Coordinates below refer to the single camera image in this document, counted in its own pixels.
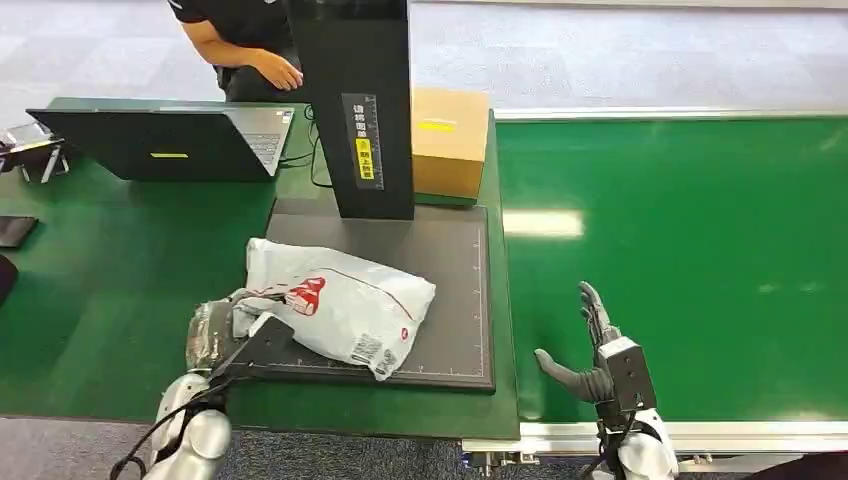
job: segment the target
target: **black cable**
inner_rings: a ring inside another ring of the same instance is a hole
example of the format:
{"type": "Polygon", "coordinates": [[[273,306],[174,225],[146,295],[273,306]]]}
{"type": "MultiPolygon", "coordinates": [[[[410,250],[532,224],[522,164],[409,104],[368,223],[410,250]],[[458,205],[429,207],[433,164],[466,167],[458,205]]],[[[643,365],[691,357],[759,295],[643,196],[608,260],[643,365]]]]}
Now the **black cable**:
{"type": "Polygon", "coordinates": [[[289,164],[289,163],[284,163],[284,164],[280,165],[280,169],[281,170],[291,170],[292,168],[303,168],[303,167],[308,167],[308,166],[309,166],[309,161],[306,161],[306,162],[303,162],[303,163],[298,163],[298,164],[295,164],[295,165],[292,165],[292,164],[289,164]]]}
{"type": "Polygon", "coordinates": [[[164,425],[165,422],[173,419],[174,417],[179,415],[180,412],[186,410],[187,408],[194,407],[206,398],[229,387],[234,380],[235,377],[230,377],[224,383],[200,393],[198,396],[184,403],[181,407],[174,409],[171,413],[165,415],[158,422],[153,424],[153,426],[147,430],[147,432],[141,437],[141,439],[136,442],[132,450],[130,450],[130,452],[124,458],[118,460],[117,462],[115,462],[114,465],[112,465],[112,470],[109,472],[109,480],[117,480],[118,477],[121,475],[121,472],[124,470],[124,467],[126,467],[129,463],[134,463],[138,465],[138,469],[141,472],[141,478],[144,478],[144,476],[147,475],[147,467],[144,465],[144,461],[142,459],[135,456],[136,452],[138,452],[138,449],[141,448],[142,445],[144,445],[144,442],[148,438],[150,438],[150,436],[153,435],[153,433],[158,430],[159,427],[164,425]]]}
{"type": "MultiPolygon", "coordinates": [[[[311,105],[309,107],[307,107],[307,110],[309,111],[309,113],[311,115],[311,112],[312,112],[311,105]]],[[[318,151],[318,141],[320,140],[320,137],[315,137],[315,140],[312,139],[312,130],[315,129],[314,117],[310,117],[309,115],[306,115],[306,112],[304,112],[304,116],[306,116],[306,118],[309,118],[312,121],[312,123],[309,124],[309,132],[307,134],[307,136],[309,138],[309,144],[312,145],[312,160],[309,162],[310,163],[310,165],[309,165],[309,180],[312,181],[312,185],[315,185],[316,187],[333,188],[332,185],[329,185],[329,184],[326,184],[326,183],[318,183],[315,180],[315,155],[318,151]]]]}
{"type": "MultiPolygon", "coordinates": [[[[307,105],[303,110],[303,116],[309,120],[309,136],[312,136],[312,126],[315,125],[315,115],[312,113],[312,105],[307,105]]],[[[303,155],[298,155],[296,157],[287,157],[280,160],[280,165],[288,164],[289,162],[294,162],[297,160],[303,160],[306,157],[315,156],[315,151],[311,150],[309,152],[304,153],[303,155]]],[[[296,167],[305,167],[309,165],[309,162],[303,163],[301,165],[286,165],[288,168],[296,168],[296,167]]]]}
{"type": "Polygon", "coordinates": [[[630,414],[630,418],[627,420],[627,425],[624,427],[624,430],[621,432],[621,436],[617,438],[617,442],[615,444],[610,444],[610,447],[603,451],[603,453],[598,453],[598,456],[592,460],[592,463],[586,467],[586,470],[583,471],[583,474],[580,476],[580,480],[587,480],[592,476],[592,472],[595,471],[598,466],[601,465],[602,462],[608,460],[610,455],[617,455],[618,449],[621,447],[621,443],[627,438],[627,434],[630,433],[630,429],[633,428],[633,423],[636,420],[636,412],[630,414]]]}

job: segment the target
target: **metal frame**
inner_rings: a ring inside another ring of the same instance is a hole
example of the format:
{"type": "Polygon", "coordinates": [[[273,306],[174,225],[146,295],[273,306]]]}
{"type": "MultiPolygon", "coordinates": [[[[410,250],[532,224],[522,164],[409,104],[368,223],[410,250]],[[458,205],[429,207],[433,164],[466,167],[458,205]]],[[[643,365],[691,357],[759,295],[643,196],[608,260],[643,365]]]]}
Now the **metal frame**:
{"type": "Polygon", "coordinates": [[[848,109],[746,109],[733,107],[599,107],[599,108],[496,108],[498,122],[556,122],[563,120],[699,120],[732,118],[795,118],[848,116],[848,109]]]}
{"type": "MultiPolygon", "coordinates": [[[[709,120],[846,116],[846,110],[756,110],[722,107],[625,107],[574,109],[495,109],[498,122],[583,120],[709,120]]],[[[798,458],[800,454],[848,450],[848,422],[668,422],[674,449],[690,457],[682,471],[754,472],[798,458]],[[734,458],[714,459],[713,455],[734,458]]],[[[524,422],[519,440],[462,441],[465,452],[512,452],[521,457],[594,456],[598,451],[595,423],[524,422]]]]}
{"type": "Polygon", "coordinates": [[[848,8],[845,0],[414,0],[415,3],[501,3],[513,5],[555,5],[643,8],[848,8]]]}
{"type": "MultiPolygon", "coordinates": [[[[799,454],[848,450],[848,422],[668,422],[678,455],[799,454]]],[[[519,440],[462,441],[466,452],[596,455],[594,423],[520,425],[519,440]]]]}

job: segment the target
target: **yellow label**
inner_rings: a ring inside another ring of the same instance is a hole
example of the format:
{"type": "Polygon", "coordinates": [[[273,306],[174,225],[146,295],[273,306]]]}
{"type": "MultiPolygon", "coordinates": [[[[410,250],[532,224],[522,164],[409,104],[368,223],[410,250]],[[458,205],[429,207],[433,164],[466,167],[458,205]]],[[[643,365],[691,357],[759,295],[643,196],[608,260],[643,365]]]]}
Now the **yellow label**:
{"type": "Polygon", "coordinates": [[[452,132],[454,126],[446,123],[420,122],[418,128],[422,130],[435,130],[437,132],[452,132]]]}
{"type": "Polygon", "coordinates": [[[371,140],[356,139],[356,158],[359,160],[359,176],[363,180],[374,180],[374,162],[371,159],[371,140]]]}
{"type": "Polygon", "coordinates": [[[153,158],[188,158],[186,153],[151,153],[153,158]]]}
{"type": "Polygon", "coordinates": [[[30,144],[27,144],[27,145],[18,145],[17,147],[9,150],[9,153],[17,153],[17,152],[22,152],[24,150],[29,150],[30,148],[43,147],[45,145],[50,145],[50,143],[52,143],[52,142],[53,142],[52,140],[44,140],[43,142],[30,143],[30,144]]]}

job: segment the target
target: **wrapped package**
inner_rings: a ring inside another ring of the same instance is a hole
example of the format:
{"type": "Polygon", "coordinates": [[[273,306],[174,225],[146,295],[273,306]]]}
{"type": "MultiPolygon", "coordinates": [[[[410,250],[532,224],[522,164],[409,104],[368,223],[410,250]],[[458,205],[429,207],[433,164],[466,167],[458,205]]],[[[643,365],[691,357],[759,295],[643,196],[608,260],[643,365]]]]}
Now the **wrapped package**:
{"type": "Polygon", "coordinates": [[[254,238],[247,284],[233,295],[233,336],[255,332],[259,315],[272,312],[310,350],[385,380],[409,354],[435,292],[421,277],[333,249],[254,238]]]}
{"type": "Polygon", "coordinates": [[[235,351],[232,307],[227,298],[203,303],[194,311],[186,341],[189,372],[212,370],[235,351]]]}

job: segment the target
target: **black monitor stand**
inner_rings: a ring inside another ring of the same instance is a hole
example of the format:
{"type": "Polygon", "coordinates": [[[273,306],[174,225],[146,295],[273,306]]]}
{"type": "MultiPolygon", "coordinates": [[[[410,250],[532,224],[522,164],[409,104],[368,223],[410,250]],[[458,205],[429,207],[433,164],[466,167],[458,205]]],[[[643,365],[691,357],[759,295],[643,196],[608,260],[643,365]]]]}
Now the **black monitor stand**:
{"type": "Polygon", "coordinates": [[[289,17],[339,214],[412,220],[407,0],[291,0],[289,17]]]}

